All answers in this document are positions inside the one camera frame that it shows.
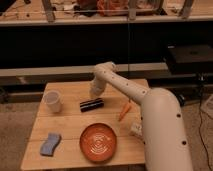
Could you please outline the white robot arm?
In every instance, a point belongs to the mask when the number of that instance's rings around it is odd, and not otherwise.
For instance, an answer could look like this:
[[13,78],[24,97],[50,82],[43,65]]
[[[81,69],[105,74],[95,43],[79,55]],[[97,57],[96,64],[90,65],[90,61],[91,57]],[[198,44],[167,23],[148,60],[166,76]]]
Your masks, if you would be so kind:
[[165,88],[148,88],[116,73],[113,62],[94,66],[90,97],[99,97],[109,83],[140,106],[148,171],[193,171],[180,104]]

